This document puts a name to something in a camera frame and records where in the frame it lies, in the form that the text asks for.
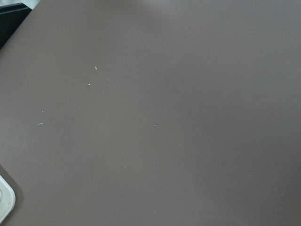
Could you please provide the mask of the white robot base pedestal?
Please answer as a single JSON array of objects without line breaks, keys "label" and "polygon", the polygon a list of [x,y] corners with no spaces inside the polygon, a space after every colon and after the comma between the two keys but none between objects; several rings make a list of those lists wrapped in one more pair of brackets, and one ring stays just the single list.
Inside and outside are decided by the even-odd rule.
[{"label": "white robot base pedestal", "polygon": [[16,195],[12,187],[1,176],[0,177],[0,223],[6,219],[6,217],[13,210],[16,202]]}]

